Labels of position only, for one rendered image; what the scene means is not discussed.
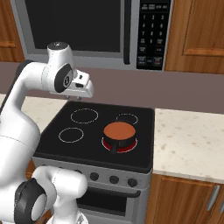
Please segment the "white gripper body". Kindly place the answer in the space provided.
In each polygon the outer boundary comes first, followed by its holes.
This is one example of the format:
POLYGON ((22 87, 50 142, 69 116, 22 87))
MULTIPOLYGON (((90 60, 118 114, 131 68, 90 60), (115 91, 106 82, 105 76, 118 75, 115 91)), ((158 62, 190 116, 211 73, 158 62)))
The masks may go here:
POLYGON ((63 83, 48 84, 48 91, 53 95, 67 95, 84 98, 92 98, 95 92, 91 80, 89 80, 84 87, 76 87, 74 82, 70 82, 66 86, 63 83))

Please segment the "marinara sauce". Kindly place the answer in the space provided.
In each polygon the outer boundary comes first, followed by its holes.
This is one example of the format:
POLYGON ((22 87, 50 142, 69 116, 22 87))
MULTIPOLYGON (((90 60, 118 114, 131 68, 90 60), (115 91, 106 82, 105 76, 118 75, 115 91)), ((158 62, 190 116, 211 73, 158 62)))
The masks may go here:
POLYGON ((136 130, 127 122, 112 122, 104 128, 103 133, 111 139, 124 140, 133 137, 136 130))

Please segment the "silver stove with black hob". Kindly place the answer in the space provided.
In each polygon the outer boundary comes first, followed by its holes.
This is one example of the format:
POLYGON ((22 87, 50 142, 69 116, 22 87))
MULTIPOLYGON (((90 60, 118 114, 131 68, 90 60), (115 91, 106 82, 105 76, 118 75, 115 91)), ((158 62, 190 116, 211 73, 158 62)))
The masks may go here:
POLYGON ((141 191, 135 203, 134 224, 144 224, 153 168, 154 121, 151 108, 69 101, 42 132, 32 159, 36 166, 80 170, 91 187, 141 191), (111 154, 103 144, 103 128, 114 121, 136 128, 136 144, 131 150, 111 154), (91 172, 99 174, 96 181, 90 178, 91 172), (117 176, 119 182, 110 183, 111 176, 117 176), (130 187, 128 179, 136 179, 137 186, 130 187))

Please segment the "silver microwave oven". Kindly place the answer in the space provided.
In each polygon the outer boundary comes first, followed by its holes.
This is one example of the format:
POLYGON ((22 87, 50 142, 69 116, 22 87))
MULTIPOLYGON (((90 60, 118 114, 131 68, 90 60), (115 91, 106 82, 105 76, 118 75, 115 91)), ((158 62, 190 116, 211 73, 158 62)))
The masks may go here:
POLYGON ((173 0, 131 0, 129 65, 123 63, 124 0, 10 0, 24 56, 48 61, 47 45, 70 45, 77 67, 165 69, 173 0))

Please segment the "black saucepan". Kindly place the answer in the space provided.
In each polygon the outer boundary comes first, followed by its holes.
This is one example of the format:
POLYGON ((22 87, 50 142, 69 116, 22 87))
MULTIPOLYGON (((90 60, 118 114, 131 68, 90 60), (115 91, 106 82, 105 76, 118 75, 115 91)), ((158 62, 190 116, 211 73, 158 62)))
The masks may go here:
POLYGON ((135 146, 137 141, 136 134, 128 139, 115 140, 105 136, 103 133, 102 142, 109 149, 111 154, 117 154, 119 153, 119 150, 122 150, 122 152, 126 152, 126 149, 131 150, 135 146))

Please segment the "wooden base cupboard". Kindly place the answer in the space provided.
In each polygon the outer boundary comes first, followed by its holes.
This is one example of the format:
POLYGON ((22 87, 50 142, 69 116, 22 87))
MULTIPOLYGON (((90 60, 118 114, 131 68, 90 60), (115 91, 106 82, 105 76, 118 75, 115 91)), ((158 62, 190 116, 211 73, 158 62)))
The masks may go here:
POLYGON ((31 159, 26 168, 26 172, 25 172, 26 178, 30 179, 34 171, 35 171, 35 164, 33 163, 33 160, 31 159))

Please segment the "black oven door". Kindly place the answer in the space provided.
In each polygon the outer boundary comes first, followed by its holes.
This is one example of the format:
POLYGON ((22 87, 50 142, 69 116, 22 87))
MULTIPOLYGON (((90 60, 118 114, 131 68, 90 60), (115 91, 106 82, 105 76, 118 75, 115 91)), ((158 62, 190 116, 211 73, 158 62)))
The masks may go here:
POLYGON ((134 208, 138 198, 87 191, 77 199, 77 204, 89 224, 134 224, 134 208))

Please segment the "wooden base cupboard door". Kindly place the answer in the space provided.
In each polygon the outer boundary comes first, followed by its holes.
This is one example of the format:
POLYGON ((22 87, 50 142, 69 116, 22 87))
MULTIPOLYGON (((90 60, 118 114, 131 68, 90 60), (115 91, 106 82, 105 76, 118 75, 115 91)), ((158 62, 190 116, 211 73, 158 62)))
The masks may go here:
POLYGON ((224 224, 223 200, 224 184, 153 174, 145 224, 224 224), (215 186, 219 194, 207 211, 215 186))

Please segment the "wooden wall cupboard door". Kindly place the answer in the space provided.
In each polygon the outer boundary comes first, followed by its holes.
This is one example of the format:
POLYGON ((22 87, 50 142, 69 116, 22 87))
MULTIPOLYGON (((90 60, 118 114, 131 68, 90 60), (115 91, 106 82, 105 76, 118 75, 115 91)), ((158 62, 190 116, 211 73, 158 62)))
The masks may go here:
POLYGON ((173 0, 164 69, 224 74, 224 0, 173 0))
POLYGON ((0 0, 0 61, 24 61, 10 0, 0 0))

